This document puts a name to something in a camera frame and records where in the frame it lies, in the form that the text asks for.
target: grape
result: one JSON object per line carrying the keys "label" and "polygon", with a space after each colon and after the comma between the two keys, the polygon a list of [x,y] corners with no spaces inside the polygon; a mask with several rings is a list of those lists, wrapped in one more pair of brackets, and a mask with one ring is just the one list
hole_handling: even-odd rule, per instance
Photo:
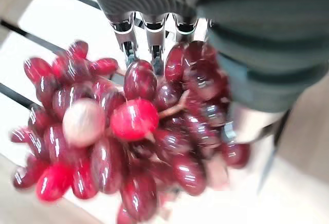
{"label": "grape", "polygon": [[90,64],[91,73],[97,75],[111,75],[114,74],[118,68],[118,62],[112,58],[101,58]]}
{"label": "grape", "polygon": [[158,111],[163,111],[177,104],[182,93],[180,83],[169,83],[163,79],[157,87],[153,103]]}
{"label": "grape", "polygon": [[51,108],[52,96],[58,88],[59,84],[53,75],[42,76],[35,84],[36,97],[46,109]]}
{"label": "grape", "polygon": [[164,75],[169,82],[181,82],[183,78],[184,67],[182,58],[185,44],[176,44],[169,52],[166,66],[164,68]]}
{"label": "grape", "polygon": [[235,169],[245,167],[250,158],[250,144],[222,143],[219,147],[226,164]]}
{"label": "grape", "polygon": [[100,99],[100,105],[105,111],[106,123],[109,124],[113,111],[125,103],[125,97],[123,93],[119,92],[117,89],[112,88],[107,93],[103,93]]}
{"label": "grape", "polygon": [[56,201],[72,184],[72,170],[61,164],[49,167],[36,184],[36,195],[42,201]]}
{"label": "grape", "polygon": [[55,122],[56,120],[47,114],[44,108],[38,106],[31,108],[28,126],[38,135],[43,136],[45,129]]}
{"label": "grape", "polygon": [[221,140],[216,130],[211,129],[209,125],[201,118],[189,113],[184,114],[186,128],[190,136],[198,145],[217,147]]}
{"label": "grape", "polygon": [[152,157],[155,151],[155,145],[148,139],[129,143],[130,150],[137,158],[148,159]]}
{"label": "grape", "polygon": [[115,138],[102,138],[92,151],[93,181],[99,191],[113,194],[119,190],[128,174],[127,154]]}
{"label": "grape", "polygon": [[37,57],[24,62],[24,72],[33,84],[38,83],[41,77],[53,75],[51,66],[45,60]]}
{"label": "grape", "polygon": [[86,148],[76,148],[67,144],[61,124],[50,126],[45,131],[44,140],[52,163],[74,165],[88,156]]}
{"label": "grape", "polygon": [[180,154],[192,150],[190,141],[182,131],[158,128],[153,134],[157,146],[168,153]]}
{"label": "grape", "polygon": [[96,101],[84,98],[76,101],[65,112],[63,132],[70,145],[85,147],[103,135],[105,122],[105,111]]}
{"label": "grape", "polygon": [[167,163],[153,161],[148,167],[148,171],[154,178],[158,191],[167,190],[175,182],[173,170]]}
{"label": "grape", "polygon": [[198,61],[184,73],[186,86],[207,101],[221,94],[225,88],[222,75],[206,61]]}
{"label": "grape", "polygon": [[127,71],[126,71],[125,74],[126,75],[129,74],[129,72],[131,70],[134,70],[134,69],[139,68],[139,67],[143,67],[143,68],[146,68],[146,69],[154,72],[154,68],[153,68],[153,66],[149,62],[147,62],[145,60],[136,60],[136,61],[132,62],[129,65],[129,67],[127,68]]}
{"label": "grape", "polygon": [[131,69],[124,77],[123,89],[127,100],[142,98],[152,101],[156,86],[156,76],[145,67]]}
{"label": "grape", "polygon": [[97,194],[98,189],[92,180],[89,159],[79,163],[73,169],[72,190],[79,199],[90,199]]}
{"label": "grape", "polygon": [[134,220],[125,209],[123,204],[120,205],[118,214],[117,214],[117,224],[137,224],[137,221]]}
{"label": "grape", "polygon": [[47,162],[37,158],[34,163],[28,163],[26,167],[19,166],[12,177],[14,187],[16,189],[30,188],[48,167]]}
{"label": "grape", "polygon": [[130,100],[114,110],[110,128],[113,134],[126,141],[138,141],[152,133],[159,123],[153,104],[144,99]]}
{"label": "grape", "polygon": [[9,135],[10,141],[13,143],[28,143],[30,134],[33,134],[33,131],[29,127],[16,128]]}
{"label": "grape", "polygon": [[120,190],[128,214],[137,221],[147,221],[157,209],[156,183],[146,172],[132,173]]}
{"label": "grape", "polygon": [[206,188],[206,173],[202,163],[189,154],[172,158],[173,174],[179,185],[190,195],[200,195]]}
{"label": "grape", "polygon": [[69,47],[69,51],[80,58],[85,59],[88,53],[88,44],[82,40],[75,41]]}

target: grape stem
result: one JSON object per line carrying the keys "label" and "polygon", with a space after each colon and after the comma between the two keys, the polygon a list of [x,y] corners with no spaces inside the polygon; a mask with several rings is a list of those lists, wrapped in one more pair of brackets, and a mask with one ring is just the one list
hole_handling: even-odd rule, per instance
{"label": "grape stem", "polygon": [[189,92],[190,92],[190,90],[184,91],[184,93],[181,95],[178,103],[175,106],[172,106],[172,107],[160,112],[159,118],[163,119],[167,116],[171,116],[171,115],[183,110],[185,108],[186,98],[189,95]]}

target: bunch of grapes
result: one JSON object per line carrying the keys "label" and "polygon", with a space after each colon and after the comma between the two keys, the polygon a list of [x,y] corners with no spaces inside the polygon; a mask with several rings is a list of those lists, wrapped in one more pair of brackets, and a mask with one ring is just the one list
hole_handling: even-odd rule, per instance
{"label": "bunch of grapes", "polygon": [[215,155],[226,166],[247,164],[249,145],[221,143],[231,97],[210,45],[175,45],[161,78],[137,60],[123,88],[107,79],[124,72],[117,61],[91,62],[87,52],[88,44],[76,41],[51,66],[40,58],[24,63],[43,107],[32,107],[28,126],[11,134],[31,149],[14,187],[36,184],[37,197],[48,202],[69,188],[79,199],[120,191],[117,223],[128,224],[152,218],[170,189],[200,195],[209,185],[205,163]]}

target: robotic hand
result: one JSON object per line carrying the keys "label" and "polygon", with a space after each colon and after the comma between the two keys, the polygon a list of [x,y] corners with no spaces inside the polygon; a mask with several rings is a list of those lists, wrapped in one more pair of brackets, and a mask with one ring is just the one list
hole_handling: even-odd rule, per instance
{"label": "robotic hand", "polygon": [[249,143],[328,71],[328,0],[98,0],[128,65],[136,56],[135,11],[142,13],[152,64],[163,74],[165,21],[189,41],[202,16],[214,21],[210,43],[229,76],[234,103],[227,142]]}

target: shiny grape skin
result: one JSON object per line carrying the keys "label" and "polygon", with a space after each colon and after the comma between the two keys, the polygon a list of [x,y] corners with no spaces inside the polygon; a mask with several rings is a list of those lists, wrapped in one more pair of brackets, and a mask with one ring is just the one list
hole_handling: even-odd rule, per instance
{"label": "shiny grape skin", "polygon": [[100,192],[117,192],[129,172],[127,153],[115,138],[102,138],[90,156],[94,184]]}
{"label": "shiny grape skin", "polygon": [[45,130],[44,141],[49,149],[52,163],[72,166],[88,157],[87,148],[68,145],[63,134],[62,124],[54,124]]}
{"label": "shiny grape skin", "polygon": [[97,194],[98,188],[92,180],[89,159],[85,159],[74,167],[72,191],[79,199],[91,199]]}
{"label": "shiny grape skin", "polygon": [[173,155],[186,153],[192,146],[186,134],[178,129],[158,128],[153,133],[157,146]]}
{"label": "shiny grape skin", "polygon": [[56,163],[50,166],[38,180],[36,196],[41,201],[56,201],[66,193],[71,184],[71,168]]}
{"label": "shiny grape skin", "polygon": [[156,93],[157,79],[144,67],[131,69],[124,77],[124,95],[127,100],[142,98],[152,101]]}
{"label": "shiny grape skin", "polygon": [[118,62],[113,58],[101,58],[90,63],[90,71],[92,74],[111,75],[118,69]]}
{"label": "shiny grape skin", "polygon": [[163,111],[176,105],[182,93],[183,89],[180,83],[169,83],[163,79],[158,84],[153,103],[158,111]]}
{"label": "shiny grape skin", "polygon": [[164,75],[169,82],[182,81],[184,73],[184,66],[182,64],[184,47],[186,47],[186,44],[184,43],[176,44],[167,56]]}
{"label": "shiny grape skin", "polygon": [[37,57],[29,58],[24,62],[24,72],[33,84],[39,82],[41,77],[53,75],[51,66]]}
{"label": "shiny grape skin", "polygon": [[202,117],[184,113],[186,128],[196,144],[217,147],[221,144],[220,136]]}
{"label": "shiny grape skin", "polygon": [[222,143],[219,147],[226,164],[235,169],[244,168],[250,159],[250,144],[228,144]]}
{"label": "shiny grape skin", "polygon": [[130,151],[139,159],[149,159],[155,152],[155,145],[148,139],[129,143]]}
{"label": "shiny grape skin", "polygon": [[127,101],[119,106],[111,116],[110,128],[113,134],[125,141],[138,141],[158,126],[159,115],[148,100]]}
{"label": "shiny grape skin", "polygon": [[172,158],[173,174],[179,185],[190,195],[200,195],[207,186],[205,168],[190,153]]}
{"label": "shiny grape skin", "polygon": [[122,203],[137,221],[147,221],[157,209],[157,188],[151,175],[136,172],[128,176],[120,190]]}

